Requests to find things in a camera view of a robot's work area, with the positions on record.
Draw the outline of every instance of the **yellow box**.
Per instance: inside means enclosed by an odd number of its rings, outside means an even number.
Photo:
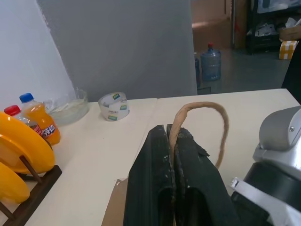
[[[281,44],[279,59],[280,60],[290,60],[292,59],[293,52],[296,49],[298,41],[284,41]]]

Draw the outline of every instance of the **red bottle cap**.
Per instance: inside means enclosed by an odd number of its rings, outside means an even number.
[[[17,105],[12,105],[4,109],[4,112],[10,116],[15,116],[21,112],[20,108]]]

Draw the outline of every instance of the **yellow plate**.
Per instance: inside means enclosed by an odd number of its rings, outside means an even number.
[[[55,157],[51,147],[33,129],[0,112],[0,162],[14,172],[30,174],[19,157],[23,155],[37,173],[51,170]]]
[[[22,203],[28,199],[30,191],[26,183],[9,167],[0,162],[0,199]]]

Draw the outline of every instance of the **blue bottle cap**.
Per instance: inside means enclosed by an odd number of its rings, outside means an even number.
[[[31,93],[25,93],[25,94],[21,95],[19,98],[22,103],[26,103],[28,101],[33,100],[33,96]]]

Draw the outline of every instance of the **black shelf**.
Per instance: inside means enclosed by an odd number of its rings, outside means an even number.
[[[289,17],[294,15],[300,15],[298,10],[301,11],[301,6],[291,7],[274,12],[258,13],[258,0],[254,0],[254,7],[251,10],[251,0],[248,0],[248,20],[247,30],[251,30],[252,34],[246,36],[246,47],[248,51],[253,54],[257,49],[271,50],[280,47],[281,42],[279,40],[279,34],[256,37],[256,26],[262,20],[269,20],[277,17]]]

